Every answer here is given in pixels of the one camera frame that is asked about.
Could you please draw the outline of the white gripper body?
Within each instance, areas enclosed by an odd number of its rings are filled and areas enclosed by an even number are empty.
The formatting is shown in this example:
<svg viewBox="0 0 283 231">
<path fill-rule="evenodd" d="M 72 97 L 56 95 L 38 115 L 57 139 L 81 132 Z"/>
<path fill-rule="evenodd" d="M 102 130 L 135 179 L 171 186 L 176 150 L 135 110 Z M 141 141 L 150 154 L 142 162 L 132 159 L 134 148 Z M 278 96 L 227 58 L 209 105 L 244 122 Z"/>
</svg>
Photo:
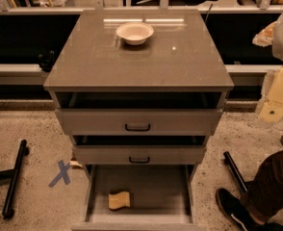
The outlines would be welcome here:
<svg viewBox="0 0 283 231">
<path fill-rule="evenodd" d="M 278 122 L 283 117 L 283 66 L 267 72 L 261 94 L 256 107 L 258 118 L 266 123 Z"/>
</svg>

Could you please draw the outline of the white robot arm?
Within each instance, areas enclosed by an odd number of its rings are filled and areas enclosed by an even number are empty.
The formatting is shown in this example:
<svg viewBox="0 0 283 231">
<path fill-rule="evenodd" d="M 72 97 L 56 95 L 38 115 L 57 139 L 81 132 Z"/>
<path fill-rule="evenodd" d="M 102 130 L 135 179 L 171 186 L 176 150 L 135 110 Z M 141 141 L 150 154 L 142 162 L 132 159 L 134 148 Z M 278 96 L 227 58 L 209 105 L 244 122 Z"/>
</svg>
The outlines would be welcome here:
<svg viewBox="0 0 283 231">
<path fill-rule="evenodd" d="M 283 62 L 283 13 L 253 39 L 258 46 L 271 46 L 272 55 Z M 269 70 L 264 78 L 262 97 L 255 113 L 263 122 L 273 124 L 283 117 L 283 65 Z"/>
</svg>

